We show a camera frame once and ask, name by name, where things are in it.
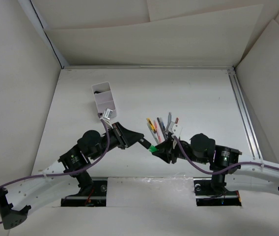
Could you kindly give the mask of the black green highlighter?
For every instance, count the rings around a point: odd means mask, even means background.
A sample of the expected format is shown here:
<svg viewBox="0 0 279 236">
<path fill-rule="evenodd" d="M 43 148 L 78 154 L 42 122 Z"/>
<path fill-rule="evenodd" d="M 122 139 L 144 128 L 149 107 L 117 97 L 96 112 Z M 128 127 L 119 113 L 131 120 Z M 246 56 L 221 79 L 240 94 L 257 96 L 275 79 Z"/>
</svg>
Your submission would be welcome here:
<svg viewBox="0 0 279 236">
<path fill-rule="evenodd" d="M 146 149 L 149 149 L 149 147 L 152 145 L 148 140 L 145 138 L 142 138 L 139 140 L 139 143 Z"/>
</svg>

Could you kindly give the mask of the clear green pen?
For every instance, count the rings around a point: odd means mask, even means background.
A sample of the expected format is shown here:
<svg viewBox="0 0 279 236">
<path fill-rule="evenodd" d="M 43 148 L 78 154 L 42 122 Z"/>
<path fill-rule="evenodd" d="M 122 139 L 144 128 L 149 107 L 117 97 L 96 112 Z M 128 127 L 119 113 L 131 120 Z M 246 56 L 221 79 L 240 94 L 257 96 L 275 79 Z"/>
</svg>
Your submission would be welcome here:
<svg viewBox="0 0 279 236">
<path fill-rule="evenodd" d="M 153 136 L 155 142 L 156 142 L 157 144 L 159 144 L 160 142 L 159 142 L 159 139 L 158 139 L 158 137 L 157 137 L 157 134 L 156 134 L 151 128 L 149 128 L 149 129 L 150 129 L 150 132 L 151 132 L 151 134 L 152 134 L 152 136 Z"/>
</svg>

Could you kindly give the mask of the light blue mechanical pencil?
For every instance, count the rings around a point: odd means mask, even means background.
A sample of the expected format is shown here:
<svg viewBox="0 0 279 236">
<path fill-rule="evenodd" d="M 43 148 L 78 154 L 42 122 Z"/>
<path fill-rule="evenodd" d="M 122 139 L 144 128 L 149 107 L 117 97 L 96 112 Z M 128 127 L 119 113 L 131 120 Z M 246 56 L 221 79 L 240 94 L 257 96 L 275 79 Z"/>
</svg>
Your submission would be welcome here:
<svg viewBox="0 0 279 236">
<path fill-rule="evenodd" d="M 169 112 L 169 113 L 168 113 L 168 117 L 167 117 L 166 131 L 168 131 L 168 128 L 169 128 L 169 126 L 170 126 L 171 121 L 172 121 L 172 113 Z"/>
</svg>

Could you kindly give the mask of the green highlighter cap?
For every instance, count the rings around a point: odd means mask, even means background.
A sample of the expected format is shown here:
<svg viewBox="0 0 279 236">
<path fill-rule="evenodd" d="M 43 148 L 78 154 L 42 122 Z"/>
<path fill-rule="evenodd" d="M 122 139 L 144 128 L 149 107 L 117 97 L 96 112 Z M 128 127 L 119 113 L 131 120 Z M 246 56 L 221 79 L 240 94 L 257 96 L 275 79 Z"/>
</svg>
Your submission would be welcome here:
<svg viewBox="0 0 279 236">
<path fill-rule="evenodd" d="M 153 146 L 153 145 L 151 145 L 151 146 L 149 147 L 148 150 L 149 150 L 151 153 L 158 151 L 158 149 L 157 149 L 155 146 Z"/>
</svg>

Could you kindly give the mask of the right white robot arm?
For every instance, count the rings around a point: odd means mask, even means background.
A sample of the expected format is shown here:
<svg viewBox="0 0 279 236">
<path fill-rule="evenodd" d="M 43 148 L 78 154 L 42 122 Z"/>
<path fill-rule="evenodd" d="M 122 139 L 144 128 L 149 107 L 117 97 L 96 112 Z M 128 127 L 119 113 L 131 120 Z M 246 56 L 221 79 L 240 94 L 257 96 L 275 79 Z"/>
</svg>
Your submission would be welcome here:
<svg viewBox="0 0 279 236">
<path fill-rule="evenodd" d="M 177 159 L 188 161 L 198 171 L 210 175 L 212 192 L 255 191 L 279 195 L 279 164 L 244 155 L 239 150 L 217 145 L 215 140 L 200 133 L 189 142 L 173 134 L 157 145 L 152 155 L 168 164 Z"/>
</svg>

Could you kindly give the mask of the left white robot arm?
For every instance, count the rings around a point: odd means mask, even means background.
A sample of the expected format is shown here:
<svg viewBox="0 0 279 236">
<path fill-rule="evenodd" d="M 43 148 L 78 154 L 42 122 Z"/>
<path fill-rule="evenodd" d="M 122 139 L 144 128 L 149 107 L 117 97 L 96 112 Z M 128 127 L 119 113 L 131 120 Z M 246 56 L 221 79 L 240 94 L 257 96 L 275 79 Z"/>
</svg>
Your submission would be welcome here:
<svg viewBox="0 0 279 236">
<path fill-rule="evenodd" d="M 94 182 L 87 170 L 114 148 L 126 149 L 139 143 L 150 149 L 143 134 L 119 122 L 105 127 L 101 135 L 86 131 L 69 151 L 42 172 L 0 187 L 0 217 L 4 229 L 13 229 L 39 208 L 72 194 L 89 194 Z"/>
</svg>

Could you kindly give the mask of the yellow utility knife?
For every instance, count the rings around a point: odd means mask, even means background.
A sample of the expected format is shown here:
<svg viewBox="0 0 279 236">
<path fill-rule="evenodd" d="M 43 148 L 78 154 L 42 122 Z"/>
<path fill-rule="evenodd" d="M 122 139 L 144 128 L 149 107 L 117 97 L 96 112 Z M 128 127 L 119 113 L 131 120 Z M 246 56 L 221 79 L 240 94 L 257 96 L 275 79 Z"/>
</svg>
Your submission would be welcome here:
<svg viewBox="0 0 279 236">
<path fill-rule="evenodd" d="M 155 129 L 155 126 L 153 125 L 152 121 L 150 118 L 147 118 L 147 123 L 149 125 L 149 128 L 154 132 L 154 133 L 157 133 L 157 130 Z"/>
</svg>

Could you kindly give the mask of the clear pink pen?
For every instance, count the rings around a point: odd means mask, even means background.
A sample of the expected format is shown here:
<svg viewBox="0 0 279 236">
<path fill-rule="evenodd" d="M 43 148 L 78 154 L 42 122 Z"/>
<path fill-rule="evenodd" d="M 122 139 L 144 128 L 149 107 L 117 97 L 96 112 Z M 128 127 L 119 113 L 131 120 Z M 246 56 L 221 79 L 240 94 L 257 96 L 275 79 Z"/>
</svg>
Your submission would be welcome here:
<svg viewBox="0 0 279 236">
<path fill-rule="evenodd" d="M 155 129 L 157 131 L 157 137 L 158 137 L 159 143 L 162 143 L 164 141 L 164 138 L 163 138 L 163 135 L 161 133 L 159 124 L 156 120 L 153 120 L 153 122 L 154 122 Z"/>
</svg>

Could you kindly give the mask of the black blue pen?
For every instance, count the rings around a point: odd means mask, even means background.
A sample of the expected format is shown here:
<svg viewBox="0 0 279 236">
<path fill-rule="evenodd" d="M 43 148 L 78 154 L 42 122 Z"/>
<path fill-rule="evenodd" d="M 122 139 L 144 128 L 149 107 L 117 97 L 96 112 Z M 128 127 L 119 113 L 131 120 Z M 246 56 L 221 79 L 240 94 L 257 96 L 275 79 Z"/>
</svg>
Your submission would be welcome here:
<svg viewBox="0 0 279 236">
<path fill-rule="evenodd" d="M 160 117 L 157 117 L 157 122 L 159 124 L 159 127 L 160 127 L 160 130 L 162 132 L 162 135 L 164 137 L 164 139 L 166 140 L 167 139 L 167 135 L 166 135 L 166 127 L 164 125 L 164 122 L 163 122 L 163 119 L 160 118 Z"/>
</svg>

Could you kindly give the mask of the white three-compartment organizer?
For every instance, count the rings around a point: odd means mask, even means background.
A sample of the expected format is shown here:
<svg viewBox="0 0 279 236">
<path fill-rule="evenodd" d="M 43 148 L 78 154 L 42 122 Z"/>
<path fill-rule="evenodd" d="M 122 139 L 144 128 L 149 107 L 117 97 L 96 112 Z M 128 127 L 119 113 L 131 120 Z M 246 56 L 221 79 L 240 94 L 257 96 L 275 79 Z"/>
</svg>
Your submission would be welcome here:
<svg viewBox="0 0 279 236">
<path fill-rule="evenodd" d="M 99 84 L 92 85 L 92 92 L 94 94 L 95 91 L 109 91 L 103 94 L 94 95 L 96 108 L 99 113 L 103 113 L 106 108 L 110 108 L 113 110 L 112 118 L 117 116 L 116 106 L 113 99 L 112 90 L 109 82 L 103 82 Z"/>
</svg>

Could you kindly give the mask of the aluminium rail right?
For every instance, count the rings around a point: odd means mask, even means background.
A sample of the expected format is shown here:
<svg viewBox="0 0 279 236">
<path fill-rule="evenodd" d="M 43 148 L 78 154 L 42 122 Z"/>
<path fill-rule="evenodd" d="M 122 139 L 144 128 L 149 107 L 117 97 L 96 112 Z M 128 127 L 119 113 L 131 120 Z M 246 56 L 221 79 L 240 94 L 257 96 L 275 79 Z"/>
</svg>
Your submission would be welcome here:
<svg viewBox="0 0 279 236">
<path fill-rule="evenodd" d="M 262 153 L 259 147 L 259 143 L 255 134 L 255 130 L 251 121 L 251 117 L 249 115 L 245 99 L 242 93 L 242 89 L 240 87 L 239 80 L 236 75 L 236 71 L 234 67 L 230 67 L 227 69 L 227 74 L 231 83 L 231 87 L 235 96 L 235 100 L 238 106 L 238 110 L 240 113 L 240 117 L 242 120 L 242 124 L 244 127 L 244 132 L 246 135 L 246 139 L 249 145 L 250 152 L 253 157 L 262 159 Z"/>
</svg>

